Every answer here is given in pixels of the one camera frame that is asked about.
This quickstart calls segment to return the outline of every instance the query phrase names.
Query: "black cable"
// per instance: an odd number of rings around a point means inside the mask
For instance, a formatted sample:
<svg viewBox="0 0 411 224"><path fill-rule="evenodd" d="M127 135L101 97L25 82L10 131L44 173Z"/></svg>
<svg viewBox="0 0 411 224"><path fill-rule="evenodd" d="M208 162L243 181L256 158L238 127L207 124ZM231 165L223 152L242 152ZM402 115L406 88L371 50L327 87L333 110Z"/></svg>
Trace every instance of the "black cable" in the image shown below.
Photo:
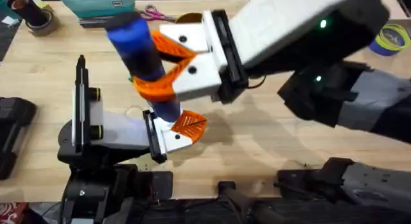
<svg viewBox="0 0 411 224"><path fill-rule="evenodd" d="M149 208L150 208L150 204L147 204L146 208L142 211L140 220L137 222L137 224L142 224L144 220L144 215L147 213Z"/></svg>
<svg viewBox="0 0 411 224"><path fill-rule="evenodd" d="M66 202L67 199L67 187L69 185L69 183L71 182L71 179L73 178L73 173L70 174L69 179L67 180L67 184L64 187L63 190L63 195L62 195L62 199L60 201L60 207L58 210L58 218L57 218L57 224L63 224L63 211L64 211L64 203Z"/></svg>
<svg viewBox="0 0 411 224"><path fill-rule="evenodd" d="M262 86L266 78L267 78L267 75L264 76L263 80L259 84L254 85L254 86L248 86L247 89L257 89L258 87Z"/></svg>
<svg viewBox="0 0 411 224"><path fill-rule="evenodd" d="M48 208L46 211L43 212L43 214L41 215L41 217L43 217L44 215L46 215L52 208L56 207L56 205L60 204L61 202L57 202L56 204L52 205L50 208Z"/></svg>
<svg viewBox="0 0 411 224"><path fill-rule="evenodd" d="M229 203L229 205L231 206L232 212L236 216L238 223L243 224L243 220L241 219L241 216L238 213L238 211L236 209L236 206L233 204L233 202L231 201L231 199L228 196L226 196L226 199L227 199L227 202Z"/></svg>

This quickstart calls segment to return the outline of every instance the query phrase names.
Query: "tape roll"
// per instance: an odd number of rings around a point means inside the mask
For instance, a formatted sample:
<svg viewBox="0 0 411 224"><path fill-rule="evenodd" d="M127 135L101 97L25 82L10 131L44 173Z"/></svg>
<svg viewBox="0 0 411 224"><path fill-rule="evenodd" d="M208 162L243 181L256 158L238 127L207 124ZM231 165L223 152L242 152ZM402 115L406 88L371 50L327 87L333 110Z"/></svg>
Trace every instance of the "tape roll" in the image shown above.
<svg viewBox="0 0 411 224"><path fill-rule="evenodd" d="M410 36L404 27L398 24L387 24L369 47L377 54L392 56L407 48L410 43Z"/></svg>

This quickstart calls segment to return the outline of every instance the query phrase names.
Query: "black clamp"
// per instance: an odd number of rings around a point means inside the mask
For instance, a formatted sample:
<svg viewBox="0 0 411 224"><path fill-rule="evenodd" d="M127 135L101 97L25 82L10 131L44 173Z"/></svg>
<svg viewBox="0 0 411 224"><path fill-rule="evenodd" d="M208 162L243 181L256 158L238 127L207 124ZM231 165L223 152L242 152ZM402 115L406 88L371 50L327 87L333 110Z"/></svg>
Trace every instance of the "black clamp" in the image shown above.
<svg viewBox="0 0 411 224"><path fill-rule="evenodd" d="M227 59L227 68L220 72L222 84L217 92L217 100L223 104L232 103L249 86L249 77L238 55L227 14L224 10L215 10L211 15Z"/></svg>

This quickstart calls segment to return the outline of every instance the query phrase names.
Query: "pink scissors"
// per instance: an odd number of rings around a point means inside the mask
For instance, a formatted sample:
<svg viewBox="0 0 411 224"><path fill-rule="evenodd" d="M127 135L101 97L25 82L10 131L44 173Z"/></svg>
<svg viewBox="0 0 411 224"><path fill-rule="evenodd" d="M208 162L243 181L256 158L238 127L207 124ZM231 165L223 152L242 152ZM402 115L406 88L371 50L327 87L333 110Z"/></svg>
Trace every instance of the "pink scissors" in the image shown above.
<svg viewBox="0 0 411 224"><path fill-rule="evenodd" d="M164 15L163 13L159 12L154 5L147 5L144 8L144 11L139 10L141 17L143 17L147 21L154 21L154 20L163 20L169 22L175 22L175 18L171 16Z"/></svg>

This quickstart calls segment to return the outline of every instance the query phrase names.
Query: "wooden table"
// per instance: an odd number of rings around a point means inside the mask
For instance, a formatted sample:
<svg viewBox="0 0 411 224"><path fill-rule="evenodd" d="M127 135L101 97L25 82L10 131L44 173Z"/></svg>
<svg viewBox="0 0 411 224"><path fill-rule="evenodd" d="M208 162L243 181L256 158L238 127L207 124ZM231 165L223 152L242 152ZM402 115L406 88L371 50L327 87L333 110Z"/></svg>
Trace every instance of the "wooden table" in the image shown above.
<svg viewBox="0 0 411 224"><path fill-rule="evenodd" d="M154 1L168 15L225 8L234 15L246 1ZM0 67L0 95L22 97L38 106L17 164L8 180L0 182L0 202L58 201L69 177L69 167L57 160L57 136L71 118L71 87L80 54L87 59L91 85L101 87L105 110L141 117L146 108L128 82L128 71L106 38L104 30L85 30L62 3L50 3L62 28L47 37L33 37L22 25ZM156 29L159 22L151 22ZM410 76L411 50L381 57L363 50L351 60L370 63ZM161 165L150 156L133 159L141 169L174 173L174 198L215 196L220 180L235 180L248 194L277 196L276 171L319 168L329 157L348 157L374 166L411 170L411 146L388 138L345 128L332 129L297 119L277 95L290 73L271 76L255 90L244 92L233 104L211 103L209 98L183 102L186 109L208 118L201 140L171 153Z"/></svg>

